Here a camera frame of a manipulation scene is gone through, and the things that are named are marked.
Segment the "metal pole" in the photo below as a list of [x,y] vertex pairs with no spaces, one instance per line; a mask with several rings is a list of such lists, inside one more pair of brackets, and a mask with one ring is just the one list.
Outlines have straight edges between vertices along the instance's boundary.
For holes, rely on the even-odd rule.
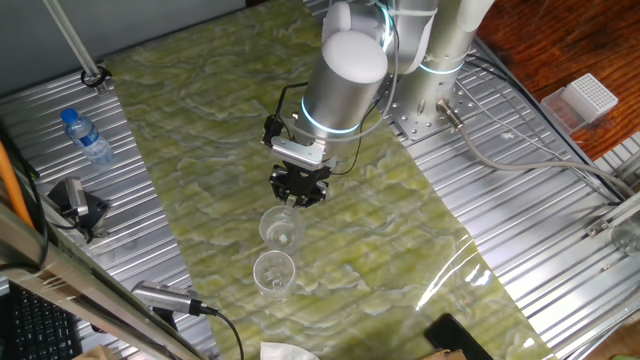
[[[69,46],[71,46],[71,50],[73,50],[73,52],[76,54],[78,61],[80,61],[80,64],[87,72],[87,75],[89,75],[92,81],[99,79],[101,73],[98,69],[98,66],[91,58],[91,55],[89,55],[87,49],[84,47],[82,40],[80,40],[80,37],[76,32],[76,29],[74,29],[73,24],[71,24],[71,21],[69,21],[67,14],[62,9],[62,6],[60,6],[58,0],[42,0],[42,2],[47,7],[47,10],[49,10],[49,13],[53,17],[53,20],[58,25],[58,28],[60,28],[62,35],[64,35],[65,39],[67,39]],[[109,92],[104,83],[99,85],[95,89],[96,91],[98,91],[98,94]]]

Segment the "wall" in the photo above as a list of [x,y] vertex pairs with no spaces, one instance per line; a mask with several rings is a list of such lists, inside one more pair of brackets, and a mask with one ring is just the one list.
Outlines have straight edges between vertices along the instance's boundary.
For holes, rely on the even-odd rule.
[[[244,8],[244,0],[60,0],[94,59]],[[0,1],[0,96],[80,71],[40,0]]]

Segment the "white cloth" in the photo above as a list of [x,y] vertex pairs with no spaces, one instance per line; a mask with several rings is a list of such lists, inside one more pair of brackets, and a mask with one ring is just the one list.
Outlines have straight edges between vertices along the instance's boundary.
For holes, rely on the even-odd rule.
[[319,360],[305,349],[289,344],[260,343],[260,360]]

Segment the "glowing blue ring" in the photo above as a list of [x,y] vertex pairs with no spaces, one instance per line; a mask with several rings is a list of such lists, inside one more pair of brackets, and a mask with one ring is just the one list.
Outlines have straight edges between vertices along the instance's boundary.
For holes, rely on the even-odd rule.
[[446,70],[446,71],[429,69],[428,67],[424,66],[423,64],[420,64],[420,68],[422,68],[422,70],[428,71],[428,72],[433,73],[433,74],[447,75],[447,74],[452,74],[452,73],[460,70],[462,65],[464,65],[464,62],[462,64],[460,64],[460,66],[458,66],[457,68],[455,68],[453,70]]
[[352,132],[353,130],[357,129],[358,126],[360,126],[360,124],[358,123],[358,124],[356,124],[356,126],[352,127],[351,129],[337,130],[337,129],[328,128],[328,127],[320,124],[319,122],[315,121],[311,117],[311,115],[307,111],[307,108],[304,106],[304,98],[302,98],[301,107],[302,107],[302,112],[304,112],[304,115],[307,117],[309,122],[311,122],[318,129],[320,129],[322,131],[326,131],[326,132],[331,133],[331,134],[348,134],[348,133]]

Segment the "gray cable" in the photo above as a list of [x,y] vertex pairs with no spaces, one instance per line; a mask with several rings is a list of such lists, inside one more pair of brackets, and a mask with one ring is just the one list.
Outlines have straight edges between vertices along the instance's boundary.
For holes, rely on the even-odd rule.
[[[470,75],[476,75],[473,73],[473,71],[467,71],[466,69],[461,69],[461,71],[466,72],[467,74]],[[555,156],[558,160],[560,161],[565,161],[565,159],[558,153],[554,152],[551,150],[549,144],[547,144],[547,142],[542,138],[542,136],[540,136],[540,134],[538,134],[538,131],[536,131],[536,129],[533,128],[533,126],[531,126],[531,124],[529,124],[529,121],[527,121],[524,117],[524,115],[520,112],[520,110],[518,109],[517,106],[515,106],[512,102],[511,99],[509,99],[507,96],[504,95],[504,93],[498,89],[495,85],[493,85],[491,83],[491,81],[488,81],[486,79],[483,79],[480,74],[476,75],[478,78],[480,78],[485,84],[488,84],[489,86],[491,86],[498,94],[500,94],[500,96],[502,96],[509,104],[511,104],[511,106],[516,110],[516,112],[518,113],[518,116],[520,116],[520,118],[522,118],[522,121],[529,127],[529,129],[531,129],[531,131],[536,135],[536,137],[540,140],[540,142],[542,144],[544,144],[544,146],[537,144],[534,140],[529,139],[528,136],[523,135],[522,133],[520,133],[518,130],[516,130],[514,127],[512,127],[511,125],[508,125],[500,120],[498,120],[498,118],[496,118],[495,116],[493,116],[489,110],[487,110],[487,108],[485,108],[484,106],[482,106],[482,104],[476,100],[473,96],[471,96],[471,94],[467,91],[467,89],[464,88],[464,86],[462,86],[462,84],[456,80],[456,83],[458,84],[458,86],[460,86],[460,88],[467,94],[467,96],[469,96],[469,98],[471,98],[471,100],[473,100],[473,102],[475,102],[482,111],[485,112],[485,114],[487,116],[489,116],[493,121],[497,122],[498,124],[512,130],[513,132],[515,132],[517,135],[519,135],[521,138],[523,138],[524,140],[528,141],[529,143],[533,144],[534,146],[552,154],[553,156]],[[522,101],[522,99],[520,99],[520,97],[518,96],[517,93],[514,92],[513,94],[518,100]],[[592,188],[595,192],[597,192],[598,194],[602,195],[603,197],[609,199],[609,201],[611,202],[618,202],[619,200],[611,195],[608,191],[605,191],[603,189],[601,189],[585,172],[582,172],[580,170],[577,170],[575,168],[570,168],[569,169],[571,172],[573,172],[579,179],[581,179],[582,181],[584,181],[585,184],[587,184],[587,186],[589,186],[590,188]]]
[[605,171],[596,169],[586,164],[580,164],[573,161],[546,161],[546,162],[533,163],[533,164],[507,165],[507,164],[501,164],[501,163],[495,162],[489,159],[488,157],[484,156],[478,150],[478,148],[476,148],[475,145],[473,145],[473,142],[471,141],[471,138],[469,137],[469,134],[467,134],[467,131],[465,130],[464,127],[459,128],[458,132],[460,133],[460,136],[462,136],[462,139],[467,143],[467,146],[469,146],[469,150],[471,150],[471,152],[478,158],[478,160],[482,161],[487,166],[491,166],[492,168],[496,168],[499,170],[507,170],[507,171],[525,171],[525,170],[541,169],[541,168],[549,168],[549,167],[567,167],[567,168],[580,169],[596,175],[600,175],[603,178],[611,181],[620,190],[624,191],[629,197],[635,195],[635,192],[622,180],[612,176],[611,174]]

